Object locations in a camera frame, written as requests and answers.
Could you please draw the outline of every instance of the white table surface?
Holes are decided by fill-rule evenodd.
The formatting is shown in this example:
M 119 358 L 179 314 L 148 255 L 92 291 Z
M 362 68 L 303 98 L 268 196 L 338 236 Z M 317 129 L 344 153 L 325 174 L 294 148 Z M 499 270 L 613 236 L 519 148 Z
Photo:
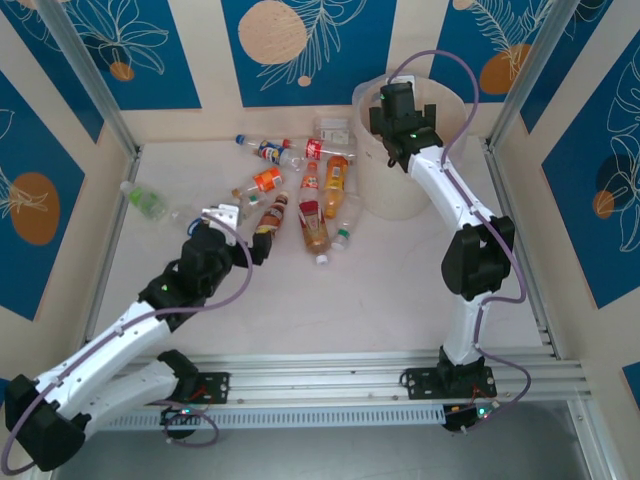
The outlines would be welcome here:
M 144 147 L 138 180 L 162 189 L 176 203 L 202 208 L 225 201 L 230 190 L 268 167 L 232 141 L 156 143 Z M 354 173 L 347 190 L 355 187 Z M 476 195 L 499 212 L 478 139 L 470 138 L 460 169 Z M 433 205 L 399 222 L 364 212 L 350 248 L 331 252 L 318 267 L 304 250 L 295 198 L 301 174 L 289 174 L 293 194 L 265 264 L 254 270 L 235 303 L 192 317 L 163 345 L 185 354 L 286 354 L 380 352 L 438 348 L 447 334 L 452 295 L 440 273 L 450 234 Z M 260 214 L 242 225 L 250 238 Z M 153 224 L 129 208 L 109 275 L 95 335 L 113 323 L 170 260 L 186 235 Z M 211 301 L 232 294 L 246 270 L 234 267 Z M 517 296 L 515 275 L 502 293 Z M 529 303 L 494 304 L 487 318 L 486 347 L 541 345 Z

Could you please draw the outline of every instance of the bottle label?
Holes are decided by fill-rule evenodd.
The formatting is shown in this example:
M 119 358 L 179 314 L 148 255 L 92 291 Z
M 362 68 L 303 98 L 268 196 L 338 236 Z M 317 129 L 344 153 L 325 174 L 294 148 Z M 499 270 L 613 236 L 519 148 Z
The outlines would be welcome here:
M 284 152 L 284 147 L 270 143 L 266 140 L 261 142 L 258 147 L 258 155 L 274 165 L 280 165 L 282 152 Z
M 315 138 L 310 138 L 307 142 L 306 148 L 306 157 L 313 158 L 314 160 L 320 160 L 320 155 L 322 154 L 322 140 L 316 140 Z
M 304 243 L 307 247 L 325 243 L 329 238 L 329 234 L 320 204 L 315 200 L 310 200 L 302 202 L 298 205 L 298 209 Z
M 340 189 L 344 190 L 345 174 L 349 162 L 344 157 L 331 157 L 329 159 L 329 166 L 327 171 L 327 182 L 324 186 L 325 189 Z
M 267 208 L 267 211 L 262 215 L 260 222 L 258 222 L 256 233 L 271 233 L 272 236 L 275 236 L 282 223 L 287 203 L 288 199 L 286 197 L 278 196 L 276 202 Z
M 305 175 L 302 178 L 302 183 L 300 184 L 300 188 L 315 188 L 318 189 L 318 177 L 313 175 Z
M 276 188 L 278 185 L 282 185 L 282 175 L 277 167 L 273 167 L 259 173 L 253 177 L 253 180 L 256 182 L 256 186 L 261 192 L 268 192 Z

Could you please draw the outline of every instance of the wire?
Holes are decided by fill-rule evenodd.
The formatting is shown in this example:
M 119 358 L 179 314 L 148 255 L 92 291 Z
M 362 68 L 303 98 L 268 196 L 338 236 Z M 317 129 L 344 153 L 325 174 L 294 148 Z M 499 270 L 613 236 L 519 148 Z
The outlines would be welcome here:
M 251 259 L 251 252 L 249 252 L 249 248 L 247 247 L 247 244 L 244 242 L 244 240 L 242 239 L 242 237 L 240 236 L 240 234 L 238 232 L 236 232 L 233 228 L 227 226 L 226 224 L 224 224 L 223 222 L 221 222 L 217 218 L 214 218 L 214 217 L 206 215 L 206 214 L 203 215 L 203 217 L 206 218 L 209 221 L 217 223 L 218 225 L 223 227 L 225 230 L 230 232 L 235 237 L 237 242 L 240 244 L 240 247 L 242 248 L 243 253 L 247 257 L 247 275 L 246 275 L 242 285 L 240 285 L 240 288 L 238 288 L 238 290 L 233 295 L 229 296 L 228 298 L 226 298 L 226 299 L 224 299 L 224 300 L 222 300 L 220 302 L 213 303 L 211 305 L 205 305 L 205 306 L 202 306 L 202 307 L 164 308 L 164 309 L 161 309 L 161 310 L 154 310 L 154 311 L 151 311 L 151 312 L 147 312 L 147 313 L 145 313 L 143 315 L 140 315 L 140 316 L 134 318 L 133 320 L 130 320 L 127 323 L 125 323 L 122 326 L 121 332 L 129 330 L 130 328 L 132 328 L 135 325 L 139 324 L 143 320 L 146 320 L 146 319 L 151 318 L 151 317 L 157 317 L 157 316 L 160 316 L 160 315 L 170 315 L 170 314 L 174 314 L 174 313 L 208 312 L 208 311 L 211 311 L 211 310 L 222 308 L 222 307 L 224 307 L 226 305 L 229 305 L 233 301 L 235 301 L 238 297 L 240 297 L 240 295 L 242 295 L 245 292 L 245 290 L 249 286 L 249 282 L 251 281 L 251 277 L 253 275 L 253 260 Z M 98 350 L 100 350 L 102 347 L 104 347 L 107 343 L 109 343 L 111 340 L 113 340 L 118 335 L 119 335 L 118 332 L 115 332 L 115 331 L 111 332 L 109 335 L 104 337 L 102 340 L 96 342 L 95 345 L 92 345 L 75 362 L 73 362 L 71 365 L 69 365 L 67 368 L 65 368 L 62 371 L 60 376 L 57 378 L 56 382 L 51 382 L 49 385 L 47 385 L 42 390 L 42 392 L 40 392 L 40 394 L 33 400 L 33 402 L 31 402 L 31 404 L 25 409 L 25 411 L 22 413 L 22 415 L 20 416 L 20 418 L 16 422 L 16 425 L 13 427 L 13 430 L 11 430 L 11 432 L 9 433 L 9 438 L 7 439 L 7 442 L 4 445 L 4 449 L 2 450 L 2 458 L 0 459 L 0 467 L 2 468 L 2 473 L 4 475 L 7 475 L 7 476 L 20 475 L 21 473 L 24 473 L 27 470 L 29 470 L 30 468 L 35 466 L 35 462 L 31 462 L 28 465 L 25 465 L 23 467 L 17 468 L 15 470 L 9 467 L 9 454 L 11 453 L 11 448 L 13 447 L 13 444 L 14 444 L 14 442 L 16 440 L 16 437 L 18 436 L 18 433 L 20 432 L 20 430 L 24 426 L 24 424 L 27 421 L 27 419 L 29 418 L 29 416 L 31 416 L 31 414 L 34 412 L 36 407 L 38 405 L 40 405 L 40 402 L 44 401 L 44 399 L 47 397 L 47 395 L 49 395 L 49 393 L 51 393 L 51 391 L 54 388 L 56 388 L 57 386 L 61 385 L 62 381 L 66 377 L 68 377 L 76 368 L 78 368 L 80 365 L 82 365 L 84 362 L 86 362 L 89 358 L 91 358 L 91 356 L 94 353 L 96 353 Z
M 209 415 L 207 415 L 207 409 L 209 408 L 209 405 L 211 405 L 211 402 L 209 402 L 209 405 L 207 405 L 207 408 L 205 408 L 204 410 L 192 408 L 191 406 L 187 406 L 179 402 L 173 402 L 171 400 L 158 400 L 157 402 L 153 402 L 150 405 L 167 406 L 167 407 L 179 408 L 181 410 L 184 408 L 189 409 L 188 415 L 182 415 L 182 414 L 174 415 L 173 417 L 169 418 L 164 424 L 164 429 L 162 430 L 162 433 L 164 434 L 165 437 L 171 440 L 172 444 L 178 445 L 180 447 L 186 447 L 186 448 L 205 448 L 205 447 L 211 447 L 218 442 L 218 438 L 220 437 L 220 429 L 216 425 L 216 422 L 214 422 L 213 419 L 209 417 Z M 209 425 L 211 425 L 214 431 L 213 438 L 211 440 L 208 440 L 202 443 L 178 442 L 178 441 L 175 441 L 173 438 L 171 438 L 169 436 L 169 426 L 174 422 L 176 422 L 179 418 L 183 418 L 185 416 L 199 417 L 200 419 L 204 420 Z
M 480 87 L 478 86 L 478 80 L 476 79 L 476 77 L 475 77 L 475 75 L 473 73 L 473 70 L 471 70 L 471 67 L 469 67 L 469 65 L 467 65 L 467 63 L 464 60 L 462 60 L 462 58 L 460 58 L 457 55 L 454 55 L 453 53 L 450 53 L 450 52 L 447 52 L 447 51 L 444 51 L 444 50 L 423 50 L 421 52 L 418 52 L 418 53 L 415 53 L 415 54 L 411 55 L 404 62 L 402 62 L 400 64 L 400 66 L 398 68 L 396 68 L 395 71 L 391 74 L 391 76 L 387 80 L 387 84 L 390 84 L 391 81 L 394 78 L 396 78 L 398 76 L 398 74 L 402 71 L 402 69 L 405 68 L 409 63 L 414 61 L 416 58 L 419 58 L 419 57 L 422 57 L 422 56 L 425 56 L 425 55 L 441 55 L 441 56 L 444 56 L 444 57 L 449 57 L 452 60 L 455 60 L 467 72 L 467 74 L 469 75 L 469 78 L 471 79 L 471 83 L 473 85 L 473 107 L 471 108 L 471 112 L 469 113 L 469 117 L 464 122 L 462 127 L 460 127 L 458 132 L 456 132 L 456 134 L 453 136 L 453 139 L 445 146 L 444 150 L 442 151 L 442 156 L 440 157 L 440 165 L 443 167 L 445 175 L 447 176 L 449 181 L 453 184 L 455 189 L 460 193 L 460 195 L 464 199 L 464 201 L 467 204 L 467 206 L 468 207 L 473 207 L 473 201 L 469 198 L 469 196 L 467 195 L 467 193 L 464 190 L 464 188 L 462 187 L 462 185 L 460 185 L 458 183 L 458 181 L 453 176 L 453 174 L 449 171 L 449 169 L 445 167 L 445 163 L 446 163 L 446 160 L 447 160 L 447 155 L 449 154 L 449 151 L 451 150 L 451 147 L 453 147 L 453 145 L 466 132 L 467 128 L 469 128 L 469 126 L 471 125 L 471 122 L 473 121 L 473 118 L 475 117 L 476 112 L 478 111 L 478 105 L 480 103 Z M 514 304 L 515 303 L 523 303 L 525 301 L 525 299 L 527 298 L 527 289 L 526 289 L 526 283 L 525 283 L 525 279 L 524 279 L 524 273 L 522 272 L 522 269 L 520 268 L 520 264 L 518 263 L 518 260 L 513 255 L 513 252 L 511 251 L 511 249 L 509 248 L 507 243 L 500 236 L 500 234 L 493 227 L 493 225 L 491 225 L 491 222 L 489 222 L 489 220 L 484 218 L 484 216 L 477 209 L 473 209 L 472 211 L 473 211 L 475 217 L 478 220 L 480 220 L 480 222 L 482 222 L 482 224 L 487 228 L 489 233 L 491 233 L 491 235 L 496 239 L 496 241 L 500 245 L 500 248 L 502 248 L 502 250 L 504 251 L 505 255 L 509 259 L 509 262 L 511 263 L 511 265 L 513 265 L 513 270 L 515 271 L 516 276 L 518 277 L 518 285 L 520 286 L 520 296 L 517 297 L 517 298 L 503 297 L 503 296 L 500 296 L 500 295 L 491 295 L 491 296 L 485 298 L 484 300 L 482 300 L 482 302 L 480 302 L 480 308 L 478 309 L 478 316 L 476 317 L 476 322 L 475 322 L 475 326 L 474 326 L 473 346 L 476 349 L 476 351 L 480 355 L 484 356 L 485 358 L 493 360 L 494 362 L 502 363 L 503 365 L 506 365 L 508 367 L 514 368 L 514 369 L 522 372 L 524 374 L 525 378 L 526 378 L 526 383 L 525 383 L 525 386 L 522 389 L 522 391 L 518 395 L 516 395 L 513 398 L 513 400 L 511 400 L 511 401 L 509 401 L 507 403 L 504 403 L 500 407 L 495 409 L 493 411 L 493 413 L 491 414 L 491 416 L 489 416 L 489 418 L 493 418 L 493 416 L 496 413 L 505 411 L 508 408 L 510 408 L 513 405 L 515 405 L 517 402 L 519 402 L 522 399 L 522 397 L 524 397 L 527 394 L 527 392 L 529 391 L 529 389 L 531 388 L 531 381 L 532 380 L 531 380 L 531 374 L 527 371 L 526 368 L 518 365 L 515 362 L 507 360 L 505 358 L 501 358 L 501 357 L 498 357 L 497 355 L 490 354 L 486 350 L 484 350 L 484 349 L 482 349 L 480 347 L 480 343 L 479 343 L 480 342 L 480 330 L 481 330 L 480 327 L 482 326 L 482 319 L 483 319 L 483 316 L 484 316 L 484 312 L 487 309 L 487 306 L 492 302 L 503 302 L 503 303 L 514 303 Z M 485 423 L 485 422 L 476 423 L 472 427 L 468 428 L 467 431 L 469 431 L 472 428 L 475 428 L 478 425 L 481 425 L 483 423 Z

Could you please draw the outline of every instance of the white wall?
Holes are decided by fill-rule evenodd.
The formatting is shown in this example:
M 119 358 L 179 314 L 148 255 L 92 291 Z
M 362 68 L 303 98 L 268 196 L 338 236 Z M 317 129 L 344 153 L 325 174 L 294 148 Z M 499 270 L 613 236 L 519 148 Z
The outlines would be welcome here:
M 11 379 L 19 373 L 35 376 L 73 351 L 92 299 L 118 185 L 128 162 L 107 128 L 98 144 L 93 143 L 1 13 L 0 45 L 2 73 L 85 173 L 35 321 L 0 307 L 0 377 Z M 7 432 L 4 418 L 1 421 L 3 446 Z M 14 467 L 21 464 L 15 455 L 13 460 Z
M 518 119 L 498 150 L 563 353 L 582 360 L 631 478 L 640 471 L 640 411 L 621 369 L 640 360 L 640 289 L 596 308 L 541 164 L 635 36 L 639 18 L 637 0 L 615 0 L 532 134 Z
M 196 85 L 202 110 L 127 111 L 140 143 L 189 139 L 231 139 L 238 132 L 307 135 L 317 114 L 348 116 L 349 107 L 242 107 L 220 1 L 170 0 L 171 11 Z M 408 56 L 436 48 L 449 0 L 398 0 L 387 67 L 393 71 Z M 410 69 L 428 76 L 432 58 Z M 472 133 L 484 134 L 501 103 L 484 104 Z

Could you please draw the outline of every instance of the soda bottle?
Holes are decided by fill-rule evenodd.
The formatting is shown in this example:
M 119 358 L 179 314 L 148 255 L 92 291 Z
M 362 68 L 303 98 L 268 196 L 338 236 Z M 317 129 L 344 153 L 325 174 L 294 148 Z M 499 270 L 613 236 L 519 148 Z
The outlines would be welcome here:
M 169 204 L 165 196 L 148 185 L 124 181 L 120 184 L 120 190 L 145 218 L 158 221 L 169 210 Z
M 287 207 L 287 203 L 289 203 L 289 194 L 287 192 L 280 192 L 276 197 L 276 201 L 273 202 L 262 215 L 256 227 L 256 233 L 269 232 L 272 237 L 275 237 L 276 232 L 282 224 L 284 209 Z
M 338 214 L 338 233 L 333 237 L 331 247 L 334 250 L 344 250 L 349 246 L 351 234 L 362 213 L 362 200 L 357 195 L 347 195 Z
M 238 135 L 236 143 L 254 155 L 282 168 L 299 172 L 304 165 L 304 158 L 296 155 L 292 150 L 260 137 Z
M 298 216 L 307 251 L 316 257 L 317 265 L 326 265 L 329 258 L 329 234 L 322 206 L 318 201 L 318 164 L 309 162 L 300 184 Z
M 280 169 L 278 167 L 272 167 L 269 170 L 255 175 L 244 185 L 234 188 L 231 194 L 241 200 L 250 199 L 252 196 L 259 199 L 263 194 L 282 185 L 283 182 L 284 177 L 280 173 Z
M 356 150 L 353 145 L 341 145 L 316 138 L 285 138 L 282 140 L 282 146 L 310 160 L 324 161 L 334 155 L 347 158 L 349 163 L 354 163 L 356 159 Z
M 336 218 L 338 209 L 344 201 L 344 180 L 349 162 L 340 156 L 333 156 L 327 164 L 327 181 L 324 184 L 324 209 L 327 218 Z

